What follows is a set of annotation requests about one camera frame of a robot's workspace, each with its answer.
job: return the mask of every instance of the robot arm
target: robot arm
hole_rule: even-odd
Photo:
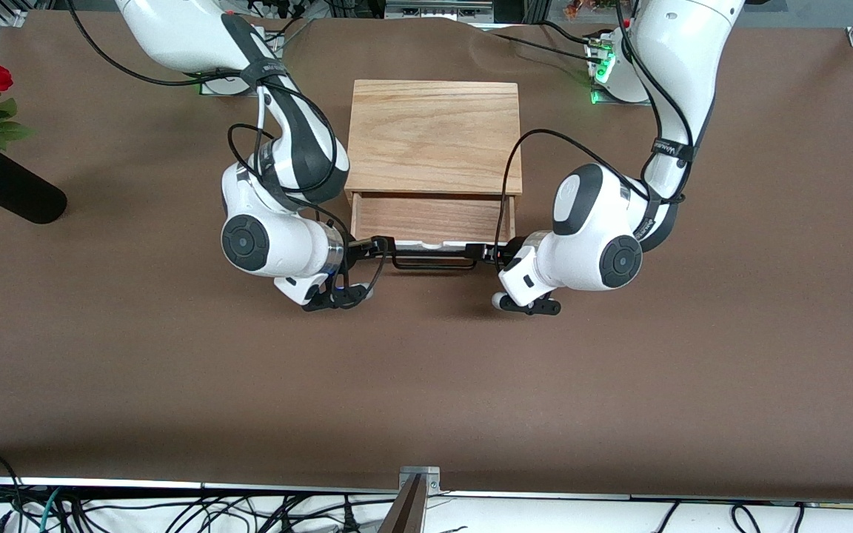
[[[275,278],[307,304],[338,272],[344,240],[298,211],[341,194],[348,156],[321,111],[301,97],[284,65],[242,17],[213,0],[116,0],[149,57],[181,72],[238,71],[258,95],[258,128],[270,112],[281,135],[223,174],[222,243],[238,269]]]
[[[700,145],[722,48],[742,6],[743,0],[644,0],[630,27],[615,31],[619,65],[598,82],[621,100],[650,97],[659,128],[643,180],[597,164],[565,178],[551,232],[529,235],[500,272],[506,293],[495,294],[495,307],[522,310],[555,288],[610,290],[637,275],[643,253],[673,228],[678,203],[670,200],[680,195]],[[630,32],[636,57],[622,31]]]

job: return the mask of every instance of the brown tabletop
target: brown tabletop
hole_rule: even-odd
[[[178,77],[118,14],[82,18]],[[0,209],[0,453],[20,475],[392,488],[436,465],[444,489],[853,498],[842,30],[734,31],[673,236],[622,290],[556,292],[555,318],[495,311],[491,267],[388,271],[363,306],[306,314],[220,249],[226,128],[251,98],[128,78],[67,13],[3,30],[0,62],[37,131],[9,154],[70,202],[43,227]],[[578,60],[452,21],[315,21],[285,63],[341,139],[356,78],[517,81],[523,130],[630,175],[654,135],[649,108],[590,104]],[[522,159],[528,233],[588,159],[551,138]]]

